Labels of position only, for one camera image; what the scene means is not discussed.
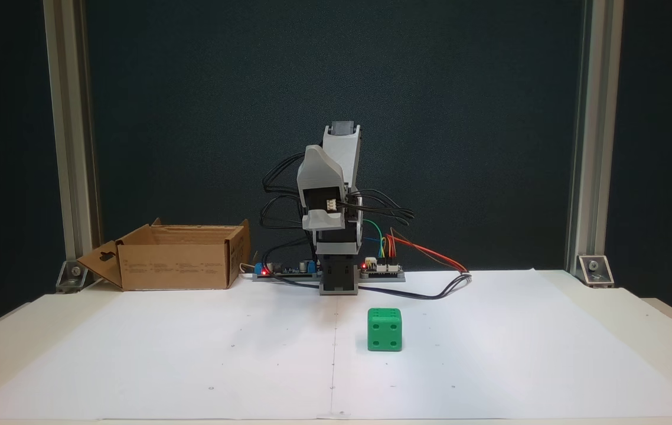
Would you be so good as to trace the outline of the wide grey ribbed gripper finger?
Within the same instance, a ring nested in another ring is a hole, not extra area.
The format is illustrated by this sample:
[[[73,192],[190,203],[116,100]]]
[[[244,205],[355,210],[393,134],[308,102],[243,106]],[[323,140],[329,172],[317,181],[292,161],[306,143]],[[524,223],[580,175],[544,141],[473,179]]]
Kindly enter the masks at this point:
[[[345,181],[338,162],[331,159],[319,145],[309,145],[305,148],[296,183],[300,191],[333,187],[343,191]]]

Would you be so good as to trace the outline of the short grey gripper finger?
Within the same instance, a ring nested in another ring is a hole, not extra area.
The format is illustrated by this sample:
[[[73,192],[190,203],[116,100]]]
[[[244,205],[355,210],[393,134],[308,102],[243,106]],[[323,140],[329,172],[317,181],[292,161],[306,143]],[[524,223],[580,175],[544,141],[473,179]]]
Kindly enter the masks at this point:
[[[345,228],[343,212],[309,210],[302,218],[302,228],[307,231],[331,231]]]

